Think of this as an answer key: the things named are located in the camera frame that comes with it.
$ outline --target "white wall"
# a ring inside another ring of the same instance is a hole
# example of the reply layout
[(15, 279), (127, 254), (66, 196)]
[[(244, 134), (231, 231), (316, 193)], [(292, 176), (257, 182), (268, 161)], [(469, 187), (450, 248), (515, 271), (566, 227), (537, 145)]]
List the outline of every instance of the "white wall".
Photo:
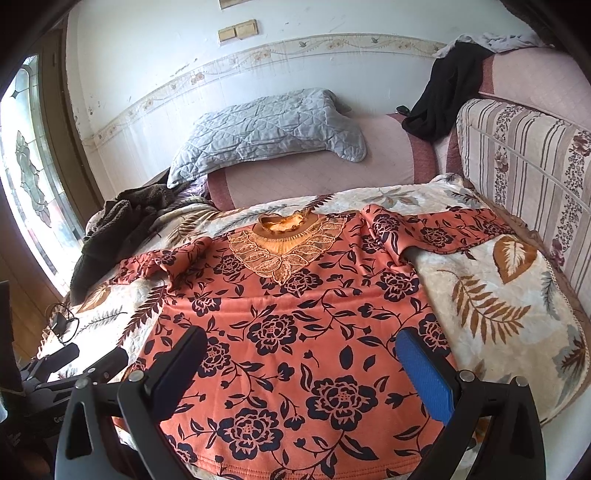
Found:
[[(218, 45), (219, 29), (251, 18), (260, 35)], [(529, 30), (498, 0), (250, 0), (225, 10), (217, 0), (84, 0), (69, 28), (67, 73), (73, 85), (76, 70), (80, 78), (83, 137), (183, 71), (266, 43), (326, 33), (447, 43), (465, 32)]]
[[(218, 44), (219, 29), (252, 18), (260, 35)], [(354, 114), (391, 113), (400, 104), (413, 106), (433, 59), (431, 50), (386, 52), (381, 44), (371, 53), (349, 48), (337, 54), (325, 43), (322, 54), (288, 56), (187, 90), (187, 75), (207, 63), (269, 44), (281, 49), (280, 42), (294, 38), (312, 44), (313, 35), (400, 35), (428, 40), (423, 47), (432, 48), (433, 41), (447, 43), (460, 33), (527, 31), (499, 0), (250, 0), (223, 11), (217, 0), (83, 0), (70, 13), (66, 68), (89, 164), (111, 198), (170, 166), (203, 112), (320, 86)], [(183, 94), (175, 96), (180, 85)]]

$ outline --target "wall switch plate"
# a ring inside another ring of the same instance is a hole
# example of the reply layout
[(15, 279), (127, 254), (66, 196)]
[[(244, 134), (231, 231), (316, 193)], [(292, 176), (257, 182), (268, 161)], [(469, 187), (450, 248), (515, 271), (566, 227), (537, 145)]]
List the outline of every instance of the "wall switch plate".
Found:
[(220, 43), (223, 43), (226, 40), (236, 38), (236, 30), (234, 30), (234, 27), (223, 28), (217, 32), (217, 37), (219, 38)]
[(258, 35), (258, 25), (256, 24), (256, 20), (249, 20), (248, 22), (234, 25), (234, 30), (236, 30), (236, 36), (240, 39)]
[(233, 38), (240, 38), (240, 40), (242, 40), (243, 38), (252, 37), (253, 35), (258, 35), (258, 25), (256, 24), (256, 20), (248, 20), (231, 27), (223, 28), (217, 32), (217, 37), (220, 43), (224, 43)]

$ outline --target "striped floral sofa cushion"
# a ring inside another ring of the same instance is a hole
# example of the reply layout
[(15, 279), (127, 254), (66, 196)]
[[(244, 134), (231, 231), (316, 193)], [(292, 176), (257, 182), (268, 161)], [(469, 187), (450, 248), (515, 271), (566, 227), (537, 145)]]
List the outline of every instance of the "striped floral sofa cushion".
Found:
[(474, 99), (457, 117), (476, 190), (540, 234), (591, 314), (591, 133), (520, 105)]

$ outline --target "pink mattress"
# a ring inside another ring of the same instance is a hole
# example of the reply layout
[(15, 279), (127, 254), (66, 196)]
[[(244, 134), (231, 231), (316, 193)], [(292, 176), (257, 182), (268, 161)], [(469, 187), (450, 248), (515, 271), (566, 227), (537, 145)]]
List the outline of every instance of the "pink mattress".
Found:
[(395, 113), (356, 119), (368, 147), (360, 163), (329, 151), (247, 162), (208, 175), (217, 208), (232, 210), (360, 187), (426, 183), (437, 174), (433, 146), (406, 133)]

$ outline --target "blue gripper pad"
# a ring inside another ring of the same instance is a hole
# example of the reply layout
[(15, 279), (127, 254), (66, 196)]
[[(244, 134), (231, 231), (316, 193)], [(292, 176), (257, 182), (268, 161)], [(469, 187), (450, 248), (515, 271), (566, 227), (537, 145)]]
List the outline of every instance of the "blue gripper pad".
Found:
[(454, 411), (453, 391), (408, 331), (396, 336), (396, 354), (432, 418), (447, 425)]

